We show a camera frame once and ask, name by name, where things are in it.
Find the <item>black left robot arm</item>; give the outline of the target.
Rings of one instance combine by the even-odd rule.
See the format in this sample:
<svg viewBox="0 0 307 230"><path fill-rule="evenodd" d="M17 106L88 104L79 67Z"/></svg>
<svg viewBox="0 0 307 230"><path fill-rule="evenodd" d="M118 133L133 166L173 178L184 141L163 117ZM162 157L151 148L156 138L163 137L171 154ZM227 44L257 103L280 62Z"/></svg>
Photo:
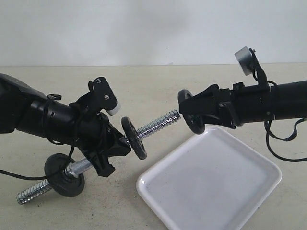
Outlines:
<svg viewBox="0 0 307 230"><path fill-rule="evenodd" d="M106 78L89 81L88 88L88 93L65 105L59 94L44 95L2 73L0 132L18 130L56 145L78 148L99 176L108 177L115 170L108 159L126 156L131 147L108 119L117 112L119 104Z"/></svg>

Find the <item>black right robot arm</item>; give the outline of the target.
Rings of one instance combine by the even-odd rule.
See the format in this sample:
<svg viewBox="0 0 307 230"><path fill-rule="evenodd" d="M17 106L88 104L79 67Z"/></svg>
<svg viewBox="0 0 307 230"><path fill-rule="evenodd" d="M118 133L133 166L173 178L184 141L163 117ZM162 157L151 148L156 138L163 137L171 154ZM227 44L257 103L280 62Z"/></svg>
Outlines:
<svg viewBox="0 0 307 230"><path fill-rule="evenodd" d="M245 86L239 82L232 89L217 84L197 95L186 89L177 94L179 112L195 134L206 125L235 129L246 123L305 118L307 116L307 82Z"/></svg>

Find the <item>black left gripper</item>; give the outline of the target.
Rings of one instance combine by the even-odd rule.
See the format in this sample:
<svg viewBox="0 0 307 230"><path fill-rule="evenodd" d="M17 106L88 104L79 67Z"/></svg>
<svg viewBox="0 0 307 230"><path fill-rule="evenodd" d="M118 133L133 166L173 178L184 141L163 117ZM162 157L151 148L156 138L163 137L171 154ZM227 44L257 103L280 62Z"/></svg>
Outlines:
<svg viewBox="0 0 307 230"><path fill-rule="evenodd" d="M108 157L124 157L131 152L128 139L110 123L104 113L80 122L76 146L84 156L88 156L100 177L109 177L115 171Z"/></svg>

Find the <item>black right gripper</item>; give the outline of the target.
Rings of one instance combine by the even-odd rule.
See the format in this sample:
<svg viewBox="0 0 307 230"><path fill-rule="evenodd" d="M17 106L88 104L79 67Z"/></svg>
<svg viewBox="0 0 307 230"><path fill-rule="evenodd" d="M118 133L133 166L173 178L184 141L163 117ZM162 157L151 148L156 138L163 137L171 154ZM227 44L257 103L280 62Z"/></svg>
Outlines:
<svg viewBox="0 0 307 230"><path fill-rule="evenodd" d="M214 115L202 116L204 124L235 129L240 125L234 107L232 91L221 89L217 84L204 91L192 95L187 89L179 91L179 112L183 115Z"/></svg>

